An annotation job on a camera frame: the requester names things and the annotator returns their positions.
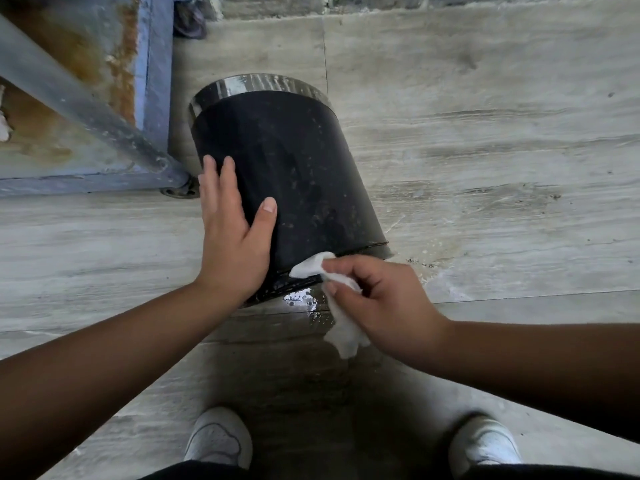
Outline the person's right hand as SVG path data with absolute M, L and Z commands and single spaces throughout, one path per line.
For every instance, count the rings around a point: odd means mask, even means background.
M 375 300 L 375 316 L 359 325 L 372 345 L 418 371 L 442 377 L 442 346 L 452 321 L 429 300 L 411 266 L 352 255 L 323 262 L 328 273 L 354 279 Z

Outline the person's left hand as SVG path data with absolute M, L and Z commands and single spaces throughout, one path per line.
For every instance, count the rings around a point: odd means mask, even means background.
M 234 311 L 263 284 L 268 272 L 271 245 L 252 245 L 248 242 L 252 224 L 245 217 L 233 158 L 225 157 L 218 173 L 223 195 L 222 215 L 202 216 L 204 244 L 196 283 L 203 285 L 219 306 Z M 202 208 L 202 174 L 198 176 L 198 181 Z

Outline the white wet wipe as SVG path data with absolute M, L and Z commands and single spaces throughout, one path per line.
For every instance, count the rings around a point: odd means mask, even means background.
M 293 266 L 289 276 L 299 280 L 318 276 L 323 284 L 325 282 L 342 283 L 355 292 L 362 294 L 359 284 L 354 279 L 344 274 L 328 273 L 324 270 L 323 262 L 331 258 L 335 258 L 335 255 L 329 251 L 317 253 Z M 360 347 L 367 347 L 371 342 L 331 295 L 327 296 L 326 300 L 333 318 L 333 326 L 325 334 L 324 340 L 336 348 L 341 359 L 350 359 L 357 355 Z

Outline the black round waste bin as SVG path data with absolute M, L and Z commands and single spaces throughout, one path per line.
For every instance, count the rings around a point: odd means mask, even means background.
M 273 197 L 278 217 L 266 279 L 254 306 L 320 283 L 289 277 L 293 266 L 322 251 L 336 256 L 392 256 L 370 197 L 329 99 L 300 79 L 247 73 L 197 92 L 189 127 L 200 161 L 221 169 L 235 161 L 245 217 L 253 222 Z

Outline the person's left forearm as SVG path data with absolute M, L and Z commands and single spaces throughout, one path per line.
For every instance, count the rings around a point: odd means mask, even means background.
M 39 478 L 243 301 L 193 282 L 0 360 L 0 480 Z

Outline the person's right forearm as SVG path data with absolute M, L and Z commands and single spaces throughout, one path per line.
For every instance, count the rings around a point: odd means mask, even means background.
M 640 323 L 453 321 L 429 373 L 640 444 Z

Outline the grey metal bar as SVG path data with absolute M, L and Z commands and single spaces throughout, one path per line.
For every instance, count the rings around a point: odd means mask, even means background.
M 0 77 L 92 136 L 124 153 L 140 168 L 98 173 L 0 179 L 0 195 L 93 193 L 180 187 L 191 175 L 96 97 L 60 63 L 0 15 Z

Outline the dark crumpled cloth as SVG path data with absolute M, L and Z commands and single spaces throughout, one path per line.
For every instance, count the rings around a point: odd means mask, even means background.
M 205 2 L 206 0 L 174 0 L 174 37 L 185 39 L 206 38 Z

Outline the rusty blue metal cabinet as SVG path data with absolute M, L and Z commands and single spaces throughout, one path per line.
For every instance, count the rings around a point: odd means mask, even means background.
M 177 188 L 175 0 L 0 0 L 0 197 Z

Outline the person's white left shoe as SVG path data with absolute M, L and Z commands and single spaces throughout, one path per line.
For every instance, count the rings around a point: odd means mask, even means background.
M 225 406 L 215 406 L 197 418 L 183 460 L 238 467 L 249 471 L 253 442 L 240 416 Z

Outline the person's white shoe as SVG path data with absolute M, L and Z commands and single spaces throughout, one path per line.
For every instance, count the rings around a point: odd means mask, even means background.
M 447 454 L 453 480 L 462 480 L 476 467 L 524 463 L 510 430 L 486 415 L 464 421 L 454 433 Z
M 225 406 L 215 406 L 197 418 L 183 460 L 238 467 L 249 471 L 253 442 L 240 416 Z

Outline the person's white right shoe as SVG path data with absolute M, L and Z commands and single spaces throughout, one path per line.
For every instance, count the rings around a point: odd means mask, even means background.
M 462 480 L 476 467 L 524 463 L 510 430 L 486 415 L 464 421 L 454 433 L 447 454 L 453 480 Z

